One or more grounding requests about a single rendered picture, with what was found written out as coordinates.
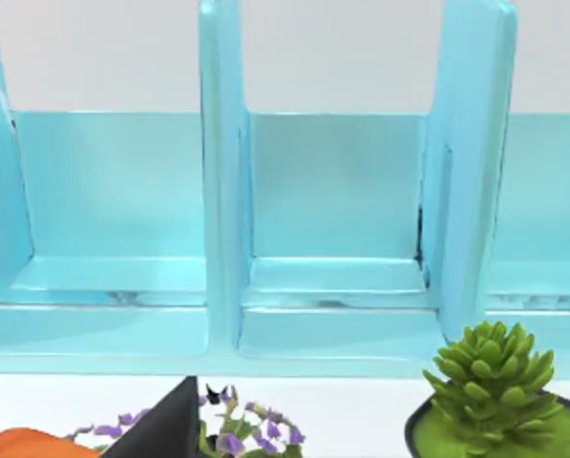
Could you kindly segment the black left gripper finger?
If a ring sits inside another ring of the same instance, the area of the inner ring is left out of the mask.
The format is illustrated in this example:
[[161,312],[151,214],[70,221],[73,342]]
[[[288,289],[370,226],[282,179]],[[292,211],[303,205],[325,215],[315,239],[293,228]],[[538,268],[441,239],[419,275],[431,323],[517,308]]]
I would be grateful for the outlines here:
[[100,458],[198,458],[198,380],[187,376]]

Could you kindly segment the purple flower plant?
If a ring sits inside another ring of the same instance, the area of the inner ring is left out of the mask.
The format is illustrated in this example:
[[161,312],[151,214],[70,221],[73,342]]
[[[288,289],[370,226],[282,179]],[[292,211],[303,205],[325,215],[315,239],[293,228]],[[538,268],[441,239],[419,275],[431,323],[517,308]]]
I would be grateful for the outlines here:
[[[198,395],[198,458],[303,458],[305,435],[281,412],[254,402],[240,406],[232,385]],[[102,453],[153,407],[121,417],[114,426],[80,428],[64,439]]]

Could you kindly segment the orange pot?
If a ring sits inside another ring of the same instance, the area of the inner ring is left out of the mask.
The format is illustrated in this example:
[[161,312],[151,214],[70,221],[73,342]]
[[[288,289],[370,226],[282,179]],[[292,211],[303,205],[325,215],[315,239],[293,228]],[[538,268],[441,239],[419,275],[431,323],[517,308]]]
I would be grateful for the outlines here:
[[100,458],[100,451],[36,429],[0,431],[0,458]]

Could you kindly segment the light blue rack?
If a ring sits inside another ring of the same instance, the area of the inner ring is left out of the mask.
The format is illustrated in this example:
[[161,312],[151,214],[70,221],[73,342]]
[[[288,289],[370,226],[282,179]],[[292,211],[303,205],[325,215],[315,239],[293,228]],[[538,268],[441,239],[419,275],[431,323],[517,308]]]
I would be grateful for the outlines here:
[[510,114],[517,9],[444,4],[427,114],[258,113],[241,0],[197,112],[10,106],[0,373],[416,377],[481,320],[570,379],[570,114]]

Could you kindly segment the green succulent in black pot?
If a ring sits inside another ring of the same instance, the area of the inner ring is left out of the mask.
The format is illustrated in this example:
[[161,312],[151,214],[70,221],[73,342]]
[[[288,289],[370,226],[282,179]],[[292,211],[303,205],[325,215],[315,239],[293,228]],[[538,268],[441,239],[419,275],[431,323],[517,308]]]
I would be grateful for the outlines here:
[[570,400],[546,390],[555,353],[520,323],[465,327],[438,349],[432,395],[409,417],[412,458],[570,458]]

